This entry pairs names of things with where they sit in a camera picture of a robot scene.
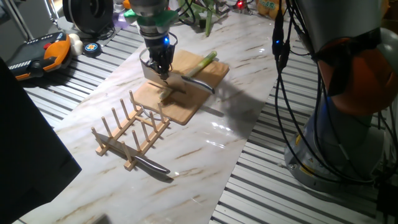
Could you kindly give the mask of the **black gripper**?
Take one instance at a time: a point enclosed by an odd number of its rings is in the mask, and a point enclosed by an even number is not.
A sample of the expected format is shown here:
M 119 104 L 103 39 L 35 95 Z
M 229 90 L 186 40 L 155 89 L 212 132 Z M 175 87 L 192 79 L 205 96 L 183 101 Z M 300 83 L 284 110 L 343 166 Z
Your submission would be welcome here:
M 159 74 L 162 80 L 168 79 L 168 72 L 172 69 L 176 44 L 171 43 L 170 37 L 176 39 L 176 36 L 169 31 L 144 33 L 144 42 L 149 51 L 149 61 L 152 62 L 151 68 Z

